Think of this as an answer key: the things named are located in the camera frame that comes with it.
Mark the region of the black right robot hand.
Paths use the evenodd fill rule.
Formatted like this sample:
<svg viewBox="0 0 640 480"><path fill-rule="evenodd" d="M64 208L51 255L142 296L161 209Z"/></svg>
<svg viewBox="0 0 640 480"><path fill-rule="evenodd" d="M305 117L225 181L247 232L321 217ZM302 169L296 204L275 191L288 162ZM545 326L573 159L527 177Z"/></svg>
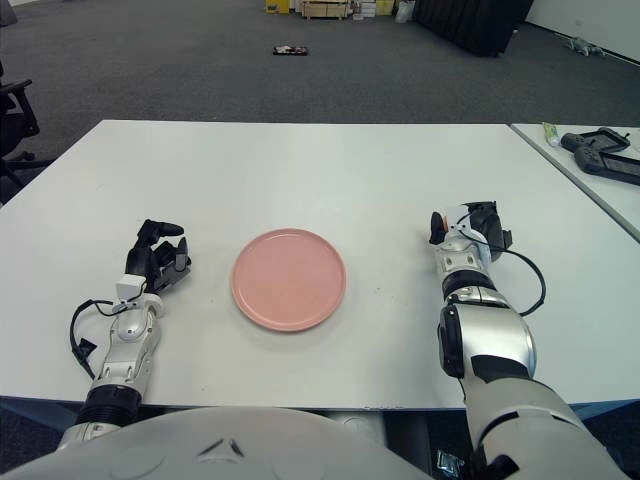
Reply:
<svg viewBox="0 0 640 480"><path fill-rule="evenodd" d="M449 207L430 219L431 245L443 244L456 233L477 247L484 265L495 262L512 245L511 232L504 230L495 201L468 202Z"/></svg>

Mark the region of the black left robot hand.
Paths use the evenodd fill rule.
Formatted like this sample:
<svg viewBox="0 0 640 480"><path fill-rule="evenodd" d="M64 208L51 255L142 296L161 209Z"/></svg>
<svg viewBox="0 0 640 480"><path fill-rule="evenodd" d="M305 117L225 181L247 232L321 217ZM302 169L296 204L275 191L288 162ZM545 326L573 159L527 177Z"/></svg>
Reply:
<svg viewBox="0 0 640 480"><path fill-rule="evenodd" d="M173 223L146 219L130 249L125 273L143 277L145 293L158 294L190 273L184 229Z"/></svg>

